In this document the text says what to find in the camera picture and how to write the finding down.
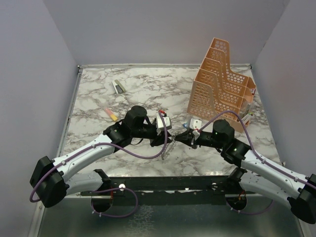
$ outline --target chain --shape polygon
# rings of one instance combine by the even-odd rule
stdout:
[[[176,135],[179,135],[180,133],[181,133],[181,131],[177,131],[174,133],[174,135],[171,136],[172,142],[167,145],[166,149],[161,154],[162,160],[165,160],[170,155],[170,153],[173,151],[173,149],[177,145],[177,143],[174,139],[175,139]]]

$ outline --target robotic arm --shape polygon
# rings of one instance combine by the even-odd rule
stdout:
[[[171,140],[168,137],[171,135],[167,132],[167,129],[170,128],[171,121],[166,114],[164,117],[158,114],[151,123],[147,117],[147,111],[143,107],[132,107],[123,120],[108,127],[103,134],[85,146],[53,160],[48,157],[41,158],[37,162],[30,180],[30,184],[34,188],[30,201],[38,201],[33,200],[36,192],[44,206],[51,207],[59,203],[66,195],[98,190],[109,182],[109,178],[102,170],[74,175],[102,157],[115,153],[119,149],[125,150],[124,147],[131,144],[133,138],[149,139],[152,147],[170,143]],[[158,157],[161,153],[162,151],[151,158]]]
[[[235,130],[226,120],[217,120],[212,132],[200,130],[201,121],[192,119],[187,131],[175,137],[194,149],[198,146],[216,148],[221,156],[238,168],[233,171],[240,186],[267,196],[289,207],[299,219],[316,222],[316,175],[306,177],[291,171],[234,137]]]

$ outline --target white marble surface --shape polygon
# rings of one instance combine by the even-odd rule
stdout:
[[[171,117],[171,133],[184,131],[182,124],[191,117],[186,113],[191,87],[197,68],[128,68],[84,69],[72,114],[63,154],[85,145],[114,122],[104,112],[110,108],[119,118],[134,105],[141,105],[152,120],[158,109]],[[234,67],[233,71],[251,76],[250,69]],[[126,93],[116,95],[112,81],[118,79]],[[248,127],[254,146],[264,156],[279,162],[277,150],[269,129],[259,95],[256,93],[253,112],[255,119]],[[236,137],[246,142],[245,134]],[[144,156],[157,154],[161,147],[150,147],[149,141],[128,150]],[[192,176],[228,174],[235,166],[228,164],[212,148],[190,149],[182,143],[168,156],[143,160],[123,151],[104,157],[81,172],[103,169],[109,176]]]

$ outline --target white wall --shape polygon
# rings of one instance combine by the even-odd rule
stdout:
[[[56,155],[78,69],[42,0],[1,0],[0,35],[0,237],[23,237],[29,180]]]
[[[289,0],[44,0],[79,64],[201,63],[213,39],[254,63]]]
[[[315,9],[292,0],[253,67],[279,155],[306,175],[316,174]]]

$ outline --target yellow marker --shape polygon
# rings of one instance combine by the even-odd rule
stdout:
[[[105,108],[104,111],[108,114],[108,116],[111,117],[111,119],[115,122],[118,120],[118,117],[116,117],[113,112],[109,108]]]

